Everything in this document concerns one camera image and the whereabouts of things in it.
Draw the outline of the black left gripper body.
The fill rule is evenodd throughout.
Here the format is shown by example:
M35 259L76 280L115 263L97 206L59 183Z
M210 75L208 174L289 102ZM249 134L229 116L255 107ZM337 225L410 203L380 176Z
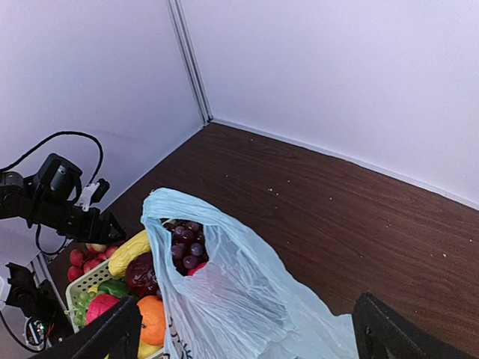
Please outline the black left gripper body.
M107 243L109 238L109 225L101 217L98 208L84 212L72 206L61 214L55 229L57 234L77 242Z

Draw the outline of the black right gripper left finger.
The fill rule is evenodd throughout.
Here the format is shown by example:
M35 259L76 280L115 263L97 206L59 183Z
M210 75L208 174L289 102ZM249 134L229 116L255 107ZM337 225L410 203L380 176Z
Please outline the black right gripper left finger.
M137 358L142 316L122 299L86 328L48 349L49 358Z

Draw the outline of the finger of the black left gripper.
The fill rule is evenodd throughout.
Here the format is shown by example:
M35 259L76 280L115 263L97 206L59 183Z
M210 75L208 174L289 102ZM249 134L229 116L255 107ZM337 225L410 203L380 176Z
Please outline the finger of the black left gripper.
M126 232L125 229L119 224L116 217L110 211L105 211L100 215L101 229L100 229L100 238L101 239L125 239Z

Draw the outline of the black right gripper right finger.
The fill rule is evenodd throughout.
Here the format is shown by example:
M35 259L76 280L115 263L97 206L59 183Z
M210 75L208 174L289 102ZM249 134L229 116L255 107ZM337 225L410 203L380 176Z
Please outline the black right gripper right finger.
M422 331L369 292L359 296L352 318L361 359L471 357Z

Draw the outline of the red lychee bunch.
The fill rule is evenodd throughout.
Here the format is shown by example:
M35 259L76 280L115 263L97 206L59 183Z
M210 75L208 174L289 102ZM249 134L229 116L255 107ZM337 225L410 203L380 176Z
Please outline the red lychee bunch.
M67 271L67 279L70 283L79 279L109 259L117 249L117 245L86 244L86 251L72 250L69 255L70 267Z

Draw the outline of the light blue plastic bag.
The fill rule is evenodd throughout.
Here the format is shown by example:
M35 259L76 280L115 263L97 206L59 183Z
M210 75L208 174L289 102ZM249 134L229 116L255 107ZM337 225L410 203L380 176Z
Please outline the light blue plastic bag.
M204 227L207 264L181 275L162 219ZM357 358L349 315L335 316L252 229L169 188L152 191L141 217L167 318L166 358Z

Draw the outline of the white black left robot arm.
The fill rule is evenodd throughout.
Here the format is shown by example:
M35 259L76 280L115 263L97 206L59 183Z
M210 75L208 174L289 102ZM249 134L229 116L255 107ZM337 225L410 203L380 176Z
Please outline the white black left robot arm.
M23 218L76 242L111 245L126 232L110 211L81 204L82 170L51 153L37 173L1 172L1 218Z

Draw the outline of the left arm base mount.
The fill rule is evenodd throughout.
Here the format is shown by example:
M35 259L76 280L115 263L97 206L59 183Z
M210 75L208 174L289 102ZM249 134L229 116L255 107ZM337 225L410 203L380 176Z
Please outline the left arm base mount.
M23 335L18 337L9 327L6 318L1 323L16 344L33 355L63 342L73 334L73 326L64 313L52 283L45 279L35 282L35 273L15 263L6 265L10 274L7 278L7 296L1 302L15 307L25 317Z

